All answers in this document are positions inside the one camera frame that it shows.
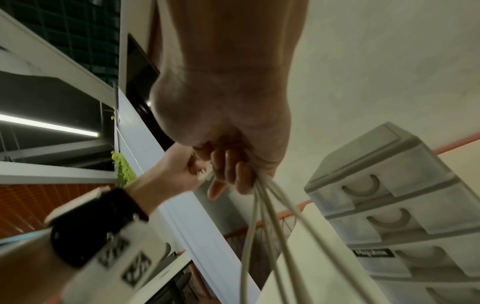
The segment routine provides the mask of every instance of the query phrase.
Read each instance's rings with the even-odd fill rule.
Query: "fluorescent light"
[[[69,128],[69,127],[54,125],[54,124],[48,124],[48,123],[45,123],[45,122],[40,122],[40,121],[35,121],[35,120],[30,120],[30,119],[24,119],[24,118],[19,118],[19,117],[14,117],[14,116],[8,116],[8,115],[3,115],[3,114],[0,114],[0,121],[11,122],[11,123],[14,123],[14,124],[26,125],[26,126],[32,126],[32,127],[38,127],[38,128],[44,128],[44,129],[50,129],[50,130],[57,130],[57,131],[62,131],[62,132],[82,134],[82,135],[93,136],[93,137],[98,137],[99,136],[99,134],[97,132],[91,132],[91,131],[86,131],[86,130],[81,130],[81,129],[75,129],[75,128]]]

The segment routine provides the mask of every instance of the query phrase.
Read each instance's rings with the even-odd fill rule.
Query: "drawer handle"
[[[445,252],[445,250],[438,246],[433,247],[433,251],[433,254],[429,257],[413,257],[409,256],[401,250],[397,250],[395,251],[395,253],[402,259],[405,259],[410,263],[415,264],[415,266],[437,266],[445,258],[447,253]]]
[[[410,215],[410,212],[408,212],[406,209],[401,208],[400,212],[401,212],[401,218],[398,221],[393,222],[393,223],[380,222],[379,220],[375,219],[373,216],[369,216],[366,219],[370,223],[372,223],[373,225],[381,227],[381,228],[399,229],[399,228],[402,228],[402,227],[406,226],[409,223],[410,218],[412,217]]]
[[[344,192],[346,192],[350,195],[353,195],[353,196],[369,196],[369,195],[372,195],[380,189],[380,180],[375,175],[370,175],[370,178],[371,178],[371,181],[372,181],[373,185],[371,186],[371,188],[369,190],[365,190],[365,191],[352,190],[352,189],[348,188],[347,186],[343,186],[341,189]]]
[[[453,303],[449,300],[444,299],[438,292],[435,291],[433,288],[427,288],[426,291],[428,294],[438,303],[438,304],[460,304],[460,303]],[[478,289],[472,289],[473,293],[473,302],[471,303],[480,303],[480,291]]]

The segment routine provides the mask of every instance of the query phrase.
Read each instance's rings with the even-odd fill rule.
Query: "cable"
[[[255,227],[256,220],[258,216],[258,209],[260,208],[260,213],[262,220],[266,224],[265,235],[267,238],[269,251],[268,259],[272,265],[272,269],[275,275],[275,279],[278,285],[278,291],[280,293],[280,298],[283,304],[288,304],[287,296],[285,289],[280,277],[280,273],[275,262],[274,256],[274,245],[273,238],[270,235],[268,230],[268,225],[272,225],[273,231],[276,234],[281,252],[285,258],[285,265],[290,276],[290,282],[293,287],[293,293],[297,304],[312,304],[312,299],[310,298],[302,276],[300,274],[299,268],[297,267],[295,261],[293,260],[292,253],[290,252],[285,236],[282,233],[282,228],[279,225],[279,222],[276,218],[274,207],[272,201],[269,197],[268,190],[273,194],[273,196],[288,210],[290,210],[293,215],[305,226],[310,235],[317,243],[317,245],[323,250],[325,255],[331,260],[334,267],[344,276],[348,283],[353,287],[357,292],[359,297],[363,299],[365,304],[374,304],[372,298],[362,289],[362,287],[355,281],[353,274],[349,271],[348,268],[343,266],[339,259],[334,255],[334,253],[326,245],[326,242],[322,237],[313,229],[310,223],[304,218],[304,216],[297,210],[297,208],[290,202],[288,197],[285,195],[283,190],[273,182],[269,177],[263,173],[257,173],[257,179],[253,185],[254,196],[253,196],[253,216],[248,227],[248,232],[245,239],[245,247],[242,254],[242,265],[241,265],[241,279],[240,279],[240,304],[248,304],[248,269],[250,268],[250,259],[252,253],[252,246],[255,238]]]

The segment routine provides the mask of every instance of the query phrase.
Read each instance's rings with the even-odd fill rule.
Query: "sticker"
[[[357,249],[352,250],[356,257],[395,257],[390,249]]]
[[[132,288],[142,279],[152,265],[152,261],[142,251],[133,259],[121,278]]]
[[[103,267],[109,269],[129,246],[130,242],[126,238],[115,237],[105,245],[103,252],[96,259]]]

